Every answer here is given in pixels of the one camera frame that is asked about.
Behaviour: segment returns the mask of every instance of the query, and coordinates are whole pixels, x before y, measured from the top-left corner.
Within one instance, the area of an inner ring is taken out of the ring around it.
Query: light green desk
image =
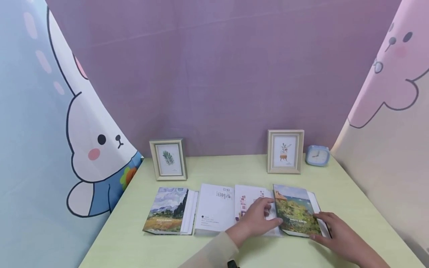
[[[157,182],[152,159],[145,159],[116,205],[80,268],[174,268],[209,242],[195,236],[155,236],[142,232],[158,187],[201,183],[272,188],[285,184],[315,192],[323,211],[335,212],[391,267],[423,267],[372,203],[331,158],[325,168],[302,165],[301,175],[268,174],[266,155],[188,157],[187,181]],[[353,267],[306,238],[253,238],[236,258],[241,268]]]

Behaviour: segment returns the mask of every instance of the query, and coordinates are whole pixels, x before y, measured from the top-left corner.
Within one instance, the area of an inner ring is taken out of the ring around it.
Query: open book
[[[306,189],[274,184],[276,212],[283,219],[280,229],[288,235],[309,237],[319,234],[331,237],[322,220],[313,217],[320,212],[314,193]]]
[[[235,185],[225,187],[202,184],[196,213],[195,235],[216,235],[233,226],[259,197],[273,198],[273,192],[261,187]],[[267,220],[276,218],[275,204],[269,211]],[[274,228],[265,236],[281,236]]]
[[[143,231],[155,235],[191,235],[198,192],[160,187]]]

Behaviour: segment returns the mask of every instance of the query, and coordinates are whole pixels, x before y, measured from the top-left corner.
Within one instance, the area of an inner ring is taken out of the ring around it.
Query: hand
[[[275,218],[266,220],[267,210],[271,209],[272,198],[258,198],[247,210],[246,214],[226,233],[234,241],[237,247],[241,247],[249,237],[263,235],[269,230],[279,226],[283,220]]]
[[[329,226],[332,239],[311,235],[310,239],[326,246],[347,261],[362,268],[388,268],[387,263],[342,219],[331,212],[314,214]]]

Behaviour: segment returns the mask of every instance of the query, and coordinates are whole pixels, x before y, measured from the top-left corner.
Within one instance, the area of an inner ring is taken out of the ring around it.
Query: picture frame
[[[304,130],[268,130],[268,173],[301,174]]]
[[[157,181],[187,180],[183,139],[149,141]]]

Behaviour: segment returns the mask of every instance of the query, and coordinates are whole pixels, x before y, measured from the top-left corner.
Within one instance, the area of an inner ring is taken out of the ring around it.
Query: wrist
[[[372,252],[356,263],[360,268],[390,268],[389,265],[372,250]]]
[[[236,223],[229,229],[225,231],[227,235],[231,238],[237,248],[240,248],[244,241],[246,241],[249,237],[251,237],[250,230],[247,228],[245,224]]]

